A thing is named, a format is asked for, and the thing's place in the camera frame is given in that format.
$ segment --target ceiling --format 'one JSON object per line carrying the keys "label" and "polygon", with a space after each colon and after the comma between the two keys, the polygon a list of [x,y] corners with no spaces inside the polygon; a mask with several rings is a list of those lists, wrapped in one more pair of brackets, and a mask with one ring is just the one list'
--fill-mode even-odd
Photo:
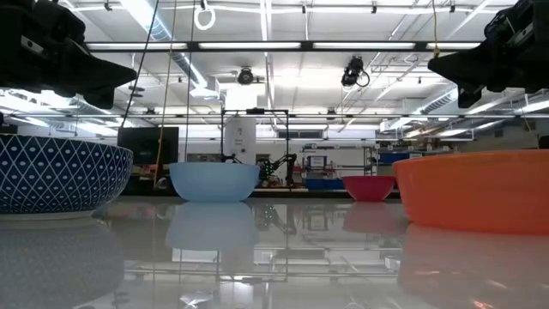
{"label": "ceiling", "polygon": [[[158,16],[173,38],[180,41],[279,41],[279,40],[439,40],[481,41],[484,26],[495,12],[513,5],[516,0],[455,0],[457,10],[449,12],[450,0],[435,0],[437,21],[428,0],[378,0],[376,14],[369,13],[375,2],[359,0],[240,0],[207,1],[215,11],[214,25],[200,30],[193,22],[193,4],[200,1],[160,1]],[[87,26],[86,41],[144,42],[147,32],[135,14],[127,10],[128,0],[111,0],[112,11],[100,0],[61,0]],[[301,11],[306,3],[306,14]],[[153,8],[154,0],[135,0],[138,8]],[[208,14],[200,15],[208,22]],[[99,58],[137,70],[141,53],[98,53]],[[264,82],[249,86],[257,91],[258,105],[288,109],[291,112],[319,113],[335,108],[338,113],[379,112],[409,113],[425,104],[425,99],[449,89],[452,84],[430,72],[430,53],[413,52],[194,52],[185,55],[206,79],[216,78],[220,91],[238,87],[235,75],[250,67],[262,81],[271,83],[272,102]],[[371,83],[361,91],[348,93],[340,80],[343,68],[352,56],[361,56],[371,75]],[[129,85],[116,94],[115,111],[125,110],[130,97]],[[146,91],[135,98],[130,113],[143,113],[148,108],[160,112],[166,100],[166,113],[219,112],[218,100],[205,100],[188,95],[189,81],[184,71],[168,54],[148,52],[143,60],[138,86]],[[485,95],[482,105],[493,96]],[[464,113],[454,108],[447,113]],[[191,123],[203,123],[193,118]],[[306,123],[305,119],[295,120]],[[380,118],[361,118],[354,124],[380,123]],[[167,120],[168,124],[181,119]],[[150,120],[159,124],[160,119]]]}

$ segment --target ceiling light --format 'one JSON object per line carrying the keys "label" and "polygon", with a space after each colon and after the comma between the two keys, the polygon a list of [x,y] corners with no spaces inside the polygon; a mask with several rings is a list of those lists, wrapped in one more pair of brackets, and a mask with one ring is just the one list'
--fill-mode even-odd
{"label": "ceiling light", "polygon": [[90,123],[78,124],[78,128],[82,130],[86,130],[90,133],[99,134],[102,136],[115,136],[118,134],[118,132],[113,129],[109,129],[105,126],[97,125],[97,124],[90,124]]}
{"label": "ceiling light", "polygon": [[415,137],[415,136],[418,136],[420,134],[422,134],[423,131],[422,130],[413,130],[412,132],[410,133],[407,133],[406,134],[406,137]]}
{"label": "ceiling light", "polygon": [[367,49],[367,50],[410,50],[415,47],[415,43],[405,42],[320,42],[314,43],[315,49]]}
{"label": "ceiling light", "polygon": [[299,49],[299,42],[233,42],[233,43],[198,43],[198,46],[204,50],[218,49]]}
{"label": "ceiling light", "polygon": [[0,106],[14,110],[14,112],[44,112],[57,113],[39,104],[31,103],[23,99],[19,99],[13,95],[0,97]]}
{"label": "ceiling light", "polygon": [[521,114],[521,113],[527,113],[527,112],[535,112],[535,111],[539,111],[539,110],[542,110],[542,109],[545,109],[545,108],[548,108],[548,107],[549,107],[549,100],[541,101],[541,102],[538,102],[538,103],[532,103],[532,104],[529,104],[527,106],[517,108],[517,109],[515,109],[515,113]]}
{"label": "ceiling light", "polygon": [[[142,52],[145,50],[145,43],[89,43],[87,48],[91,52],[98,51],[110,51],[110,50],[129,50]],[[186,50],[188,46],[186,43],[165,43],[165,42],[148,42],[147,50],[167,50],[167,49],[176,49],[176,50]]]}
{"label": "ceiling light", "polygon": [[452,49],[452,50],[468,50],[477,47],[480,43],[427,43],[427,49],[435,49],[436,46],[440,49]]}
{"label": "ceiling light", "polygon": [[500,124],[500,123],[502,123],[502,122],[503,122],[503,120],[492,121],[492,122],[487,123],[487,124],[479,125],[479,126],[476,127],[475,129],[476,129],[476,130],[487,129],[487,128],[490,128],[491,126],[495,125],[495,124]]}
{"label": "ceiling light", "polygon": [[47,123],[45,123],[44,121],[38,120],[38,119],[32,118],[32,117],[25,117],[25,118],[13,117],[12,119],[24,122],[26,124],[38,125],[38,126],[41,126],[41,127],[49,127],[49,125]]}
{"label": "ceiling light", "polygon": [[220,98],[220,94],[214,90],[207,88],[194,88],[190,91],[190,96],[193,98],[203,98],[205,100],[216,100]]}
{"label": "ceiling light", "polygon": [[403,125],[408,124],[412,121],[428,121],[428,120],[429,119],[425,118],[425,117],[402,117],[402,118],[398,119],[395,123],[393,123],[389,127],[389,130],[400,129]]}
{"label": "ceiling light", "polygon": [[438,133],[437,136],[455,136],[461,133],[466,132],[468,129],[453,129],[453,130],[446,130],[444,132]]}
{"label": "ceiling light", "polygon": [[475,113],[487,111],[487,110],[491,109],[492,107],[496,106],[497,104],[498,103],[496,103],[496,102],[492,102],[492,103],[486,103],[484,105],[475,107],[474,109],[468,111],[467,115],[472,115],[472,114],[475,114]]}

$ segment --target orange bowl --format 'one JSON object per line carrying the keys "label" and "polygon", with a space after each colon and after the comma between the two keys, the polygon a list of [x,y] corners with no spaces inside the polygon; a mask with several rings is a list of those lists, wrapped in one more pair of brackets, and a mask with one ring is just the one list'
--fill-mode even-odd
{"label": "orange bowl", "polygon": [[436,155],[393,167],[407,216],[417,224],[549,234],[549,150]]}

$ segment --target metal frame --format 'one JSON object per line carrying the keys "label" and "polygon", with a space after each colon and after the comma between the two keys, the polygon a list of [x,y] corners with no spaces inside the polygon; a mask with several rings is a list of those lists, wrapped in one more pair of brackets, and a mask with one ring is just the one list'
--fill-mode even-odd
{"label": "metal frame", "polygon": [[[429,44],[434,44],[433,41],[400,41],[400,40],[319,40],[319,41],[300,41],[300,40],[282,40],[282,41],[174,41],[173,48],[170,49],[171,43],[166,42],[149,42],[147,52],[432,52]],[[260,44],[292,44],[295,47],[251,47],[252,45]],[[320,47],[315,46],[316,43],[335,43],[335,44],[371,44],[369,46],[354,46],[354,47]],[[402,48],[399,45],[403,43],[413,44],[411,48]],[[90,52],[93,53],[112,53],[112,52],[144,52],[144,42],[108,42],[97,41],[87,42],[87,47]],[[221,47],[221,48],[207,48],[201,47],[204,44],[227,44],[234,45],[234,47]],[[463,44],[480,44],[479,41],[441,41],[440,52],[458,52],[467,50],[464,46],[457,47]],[[447,45],[456,45],[456,47],[448,47]]]}
{"label": "metal frame", "polygon": [[[74,118],[75,121],[79,118],[121,118],[123,114],[105,114],[105,115],[75,115],[75,114],[43,114],[43,113],[24,113],[14,112],[9,115],[21,116],[21,117],[33,117],[33,118]],[[222,118],[222,114],[166,114],[164,118]],[[240,117],[248,118],[278,118],[278,115],[248,115],[239,114]],[[528,113],[521,115],[458,115],[458,114],[427,114],[427,115],[415,115],[407,113],[399,114],[379,114],[379,113],[347,113],[337,115],[339,118],[455,118],[455,119],[548,119],[549,113]],[[140,118],[140,119],[155,119],[162,118],[162,115],[140,115],[130,114],[127,118]],[[287,118],[326,118],[325,114],[307,114],[307,113],[288,113]]]}

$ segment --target white geometric pattern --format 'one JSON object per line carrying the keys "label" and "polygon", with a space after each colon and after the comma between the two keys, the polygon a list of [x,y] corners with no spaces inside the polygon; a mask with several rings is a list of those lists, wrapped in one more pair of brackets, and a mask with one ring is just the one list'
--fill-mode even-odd
{"label": "white geometric pattern", "polygon": [[124,189],[132,159],[94,142],[0,135],[0,214],[97,209]]}

